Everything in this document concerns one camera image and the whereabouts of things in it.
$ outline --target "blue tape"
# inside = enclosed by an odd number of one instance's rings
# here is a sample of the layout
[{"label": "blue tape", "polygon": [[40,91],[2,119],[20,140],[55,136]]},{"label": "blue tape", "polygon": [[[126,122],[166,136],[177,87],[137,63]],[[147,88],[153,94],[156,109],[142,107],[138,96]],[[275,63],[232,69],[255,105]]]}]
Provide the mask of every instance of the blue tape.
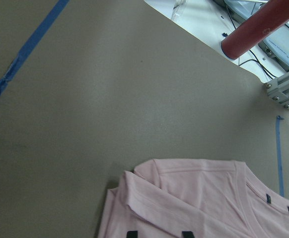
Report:
[{"label": "blue tape", "polygon": [[276,145],[277,145],[277,159],[278,159],[278,176],[279,176],[279,194],[284,197],[284,177],[282,164],[282,149],[280,143],[280,121],[283,120],[281,116],[276,118]]},{"label": "blue tape", "polygon": [[30,38],[25,42],[5,75],[0,79],[0,95],[7,87],[8,82],[13,79],[15,74],[22,67],[23,63],[34,50],[36,45],[40,42],[44,34],[49,30],[69,1],[70,0],[59,0],[42,23],[38,26],[38,28],[33,32]]}]

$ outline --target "folded shirt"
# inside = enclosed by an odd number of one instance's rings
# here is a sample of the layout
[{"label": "folded shirt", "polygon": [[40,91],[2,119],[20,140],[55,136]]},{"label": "folded shirt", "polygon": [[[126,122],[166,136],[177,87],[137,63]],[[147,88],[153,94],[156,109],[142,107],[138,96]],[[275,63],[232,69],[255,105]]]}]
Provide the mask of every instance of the folded shirt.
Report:
[{"label": "folded shirt", "polygon": [[289,238],[289,200],[243,162],[150,160],[107,193],[99,238]]}]

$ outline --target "clothing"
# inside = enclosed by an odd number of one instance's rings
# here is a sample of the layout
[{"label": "clothing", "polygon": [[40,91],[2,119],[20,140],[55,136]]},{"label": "clothing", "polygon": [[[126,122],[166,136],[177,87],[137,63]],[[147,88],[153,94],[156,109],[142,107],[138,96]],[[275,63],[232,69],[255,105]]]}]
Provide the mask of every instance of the clothing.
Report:
[{"label": "clothing", "polygon": [[98,237],[289,238],[288,206],[243,162],[150,160],[108,191]]}]

